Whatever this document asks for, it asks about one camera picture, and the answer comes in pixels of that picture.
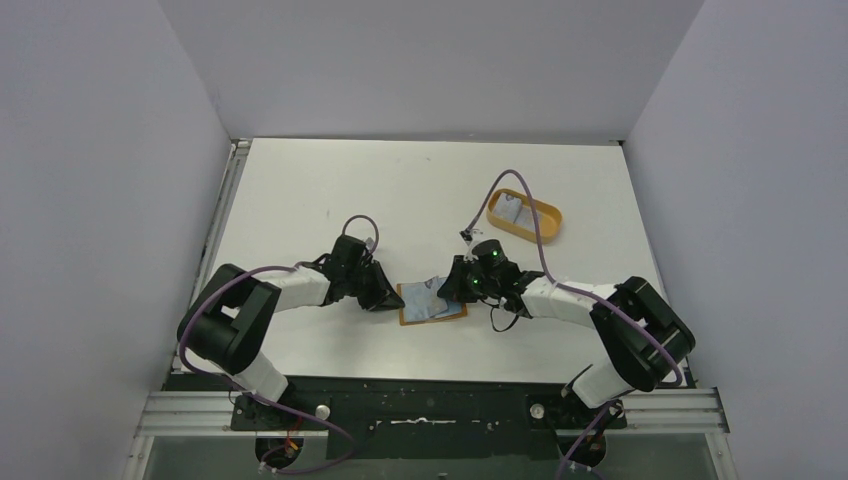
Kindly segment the silver credit card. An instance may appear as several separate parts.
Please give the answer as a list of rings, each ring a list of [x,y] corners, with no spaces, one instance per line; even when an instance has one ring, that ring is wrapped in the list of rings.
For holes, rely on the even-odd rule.
[[[512,224],[520,216],[522,210],[523,202],[520,198],[502,192],[497,198],[492,213],[495,217]]]

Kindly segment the silver credit card carried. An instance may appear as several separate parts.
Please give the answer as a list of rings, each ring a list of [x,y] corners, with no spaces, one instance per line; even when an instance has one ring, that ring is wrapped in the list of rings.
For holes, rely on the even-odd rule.
[[[422,312],[424,319],[441,319],[462,312],[462,304],[445,300],[438,295],[438,290],[444,285],[444,277],[432,277],[423,282]]]

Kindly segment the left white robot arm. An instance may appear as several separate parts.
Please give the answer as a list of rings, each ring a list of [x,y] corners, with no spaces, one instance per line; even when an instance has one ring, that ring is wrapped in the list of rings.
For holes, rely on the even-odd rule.
[[[187,355],[211,362],[236,389],[259,398],[256,414],[272,429],[295,419],[296,402],[287,394],[288,379],[262,353],[273,316],[301,307],[325,307],[344,298],[365,311],[393,311],[405,303],[390,285],[368,243],[339,236],[330,252],[292,267],[244,270],[219,267],[186,312],[177,329],[180,360],[192,372]]]

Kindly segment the yellow leather card holder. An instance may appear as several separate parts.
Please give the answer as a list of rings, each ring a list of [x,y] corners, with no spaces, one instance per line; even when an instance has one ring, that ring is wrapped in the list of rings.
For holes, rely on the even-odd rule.
[[[464,303],[445,300],[437,295],[445,277],[432,277],[414,283],[400,283],[397,292],[405,306],[399,311],[401,326],[423,325],[458,320],[468,316]]]

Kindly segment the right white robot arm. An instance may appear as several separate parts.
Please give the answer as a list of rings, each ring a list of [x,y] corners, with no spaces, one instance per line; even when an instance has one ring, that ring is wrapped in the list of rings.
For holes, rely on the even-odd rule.
[[[618,284],[558,282],[545,271],[519,267],[494,239],[455,256],[438,295],[459,303],[493,300],[520,318],[592,328],[605,355],[566,384],[562,400],[563,416],[577,427],[590,425],[602,405],[627,393],[681,385],[681,363],[696,344],[691,330],[644,278],[631,276]]]

